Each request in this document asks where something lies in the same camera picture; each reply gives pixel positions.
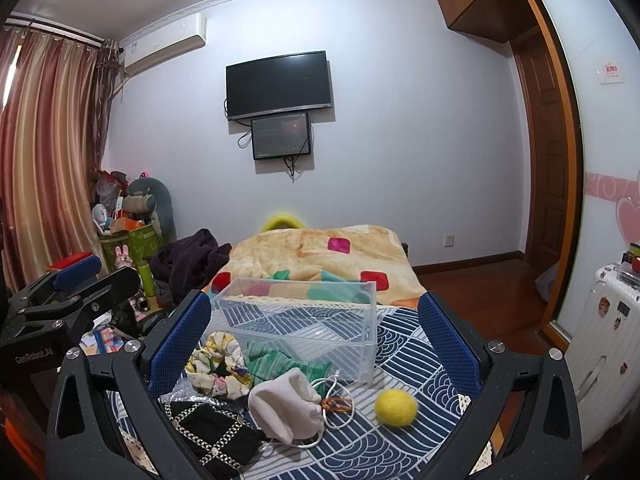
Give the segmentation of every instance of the television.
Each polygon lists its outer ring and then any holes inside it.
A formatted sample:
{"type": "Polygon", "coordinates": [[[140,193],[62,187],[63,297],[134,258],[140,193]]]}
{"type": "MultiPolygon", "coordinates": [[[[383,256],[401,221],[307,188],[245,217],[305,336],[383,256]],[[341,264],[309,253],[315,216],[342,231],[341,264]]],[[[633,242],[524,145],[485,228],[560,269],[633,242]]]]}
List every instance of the television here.
{"type": "Polygon", "coordinates": [[[226,67],[226,113],[230,121],[331,105],[325,51],[226,67]]]}

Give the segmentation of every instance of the metal screw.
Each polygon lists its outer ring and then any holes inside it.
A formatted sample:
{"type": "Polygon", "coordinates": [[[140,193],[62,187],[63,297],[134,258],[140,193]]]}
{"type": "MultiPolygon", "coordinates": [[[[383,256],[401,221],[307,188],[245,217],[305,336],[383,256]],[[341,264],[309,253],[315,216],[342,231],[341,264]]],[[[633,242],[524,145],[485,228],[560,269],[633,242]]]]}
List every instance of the metal screw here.
{"type": "Polygon", "coordinates": [[[70,348],[69,350],[66,351],[67,359],[75,359],[79,355],[80,355],[80,349],[77,346],[74,346],[73,348],[70,348]]]}
{"type": "Polygon", "coordinates": [[[504,343],[502,341],[498,341],[497,339],[492,339],[489,341],[489,350],[496,354],[501,354],[504,352],[504,343]]]}
{"type": "Polygon", "coordinates": [[[549,350],[549,357],[551,357],[555,361],[559,361],[560,359],[562,359],[562,352],[559,351],[557,348],[551,348],[549,350]]]}
{"type": "Polygon", "coordinates": [[[127,341],[124,345],[124,351],[133,354],[140,350],[140,341],[137,339],[132,339],[131,341],[127,341]]]}

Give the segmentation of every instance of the monitor screen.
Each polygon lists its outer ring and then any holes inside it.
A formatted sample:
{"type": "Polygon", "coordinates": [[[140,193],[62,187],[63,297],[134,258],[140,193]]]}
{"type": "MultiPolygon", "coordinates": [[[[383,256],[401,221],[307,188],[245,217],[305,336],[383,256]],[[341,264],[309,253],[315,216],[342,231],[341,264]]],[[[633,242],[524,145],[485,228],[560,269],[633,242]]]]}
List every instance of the monitor screen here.
{"type": "Polygon", "coordinates": [[[324,51],[268,57],[226,67],[229,120],[330,106],[324,51]]]}
{"type": "Polygon", "coordinates": [[[311,153],[306,112],[254,119],[251,127],[255,160],[311,153]]]}

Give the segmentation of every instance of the curtain rod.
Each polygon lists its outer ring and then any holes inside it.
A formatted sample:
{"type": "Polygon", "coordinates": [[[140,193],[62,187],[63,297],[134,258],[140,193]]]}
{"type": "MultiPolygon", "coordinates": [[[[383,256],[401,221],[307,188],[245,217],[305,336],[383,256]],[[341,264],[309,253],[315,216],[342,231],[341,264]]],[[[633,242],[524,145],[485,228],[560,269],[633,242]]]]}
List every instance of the curtain rod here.
{"type": "Polygon", "coordinates": [[[71,28],[66,28],[63,25],[47,23],[43,20],[38,20],[37,18],[29,18],[25,16],[15,16],[14,14],[10,15],[6,22],[6,25],[13,25],[15,27],[22,28],[37,28],[38,30],[44,30],[46,32],[53,32],[59,36],[65,36],[72,40],[79,41],[80,43],[84,43],[88,46],[100,47],[102,44],[102,39],[97,36],[90,36],[89,34],[84,34],[80,31],[72,30],[71,28]]]}

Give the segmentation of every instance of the orange blanket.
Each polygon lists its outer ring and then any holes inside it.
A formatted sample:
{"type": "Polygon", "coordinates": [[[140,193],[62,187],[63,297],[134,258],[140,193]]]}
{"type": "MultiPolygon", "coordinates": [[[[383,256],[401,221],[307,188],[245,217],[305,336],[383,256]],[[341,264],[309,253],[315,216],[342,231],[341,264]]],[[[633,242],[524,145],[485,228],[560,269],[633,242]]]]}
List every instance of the orange blanket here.
{"type": "Polygon", "coordinates": [[[229,257],[211,282],[219,290],[240,277],[376,282],[379,303],[411,308],[425,292],[398,235],[375,225],[267,231],[239,243],[229,257]]]}

